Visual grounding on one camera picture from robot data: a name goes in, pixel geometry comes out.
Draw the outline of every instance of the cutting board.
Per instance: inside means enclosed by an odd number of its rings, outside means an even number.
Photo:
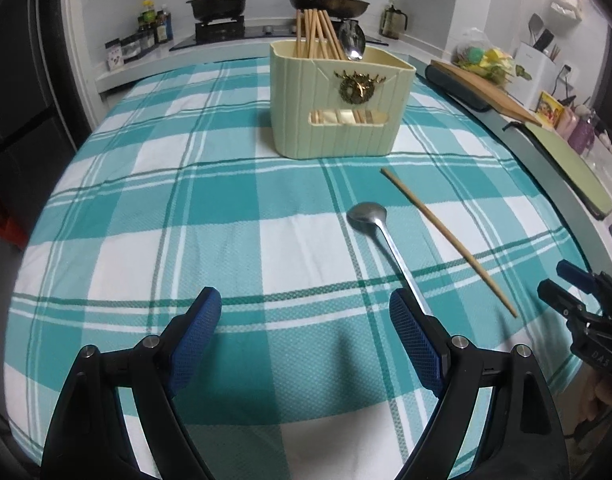
[[[558,134],[534,124],[525,124],[524,131],[547,152],[551,161],[560,169],[579,199],[590,213],[603,220],[612,212],[612,199],[604,186],[584,160]]]
[[[500,114],[524,123],[541,125],[528,110],[513,100],[506,92],[477,74],[437,60],[432,60],[431,65],[457,79],[462,85],[489,103]]]

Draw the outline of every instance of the gold deer emblem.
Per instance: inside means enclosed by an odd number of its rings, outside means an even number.
[[[343,75],[335,72],[335,75],[342,80],[339,86],[339,94],[342,99],[351,105],[367,103],[375,93],[375,85],[383,83],[386,78],[379,76],[371,78],[369,74],[348,75],[343,71]]]

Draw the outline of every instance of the plaid tablecloth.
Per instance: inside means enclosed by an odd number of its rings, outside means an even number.
[[[381,174],[389,166],[494,276],[513,319]],[[132,347],[205,285],[223,314],[175,399],[217,479],[388,479],[436,403],[388,317],[402,285],[381,238],[353,230],[363,201],[388,225],[435,316],[482,348],[526,342],[553,391],[577,362],[536,295],[561,258],[584,266],[540,189],[489,132],[417,78],[390,156],[286,160],[273,149],[269,60],[188,66],[140,82],[57,184],[10,307],[6,397],[35,460],[77,351]],[[483,391],[455,473],[470,464]],[[153,472],[129,390],[142,469]]]

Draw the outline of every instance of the gas stove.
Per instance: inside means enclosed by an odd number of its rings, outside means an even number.
[[[341,22],[333,22],[335,29]],[[172,50],[181,50],[192,46],[221,43],[223,41],[252,40],[256,38],[295,38],[295,26],[292,25],[245,25],[244,17],[234,20],[218,20],[212,23],[196,23],[195,34],[172,46]],[[366,43],[388,46],[378,38],[366,36]]]

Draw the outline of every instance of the metal spoon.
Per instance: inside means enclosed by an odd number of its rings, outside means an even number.
[[[361,61],[366,50],[366,36],[357,20],[345,20],[337,33],[343,52],[351,61]]]
[[[386,208],[383,205],[375,202],[361,202],[360,204],[353,206],[353,208],[351,208],[347,213],[347,216],[349,220],[363,224],[372,224],[379,228],[381,233],[384,235],[384,238],[386,238],[386,243],[390,248],[390,252],[397,262],[399,270],[404,275],[404,279],[412,291],[413,296],[417,300],[417,303],[419,303],[419,307],[422,309],[422,312],[432,316],[433,314],[430,307],[426,303],[426,300],[423,298],[421,290],[419,290],[419,287],[417,286],[417,283],[415,283],[412,276],[409,276],[404,258],[401,257],[401,253],[397,250],[395,242],[390,236],[390,233],[388,233],[388,228],[386,227]]]

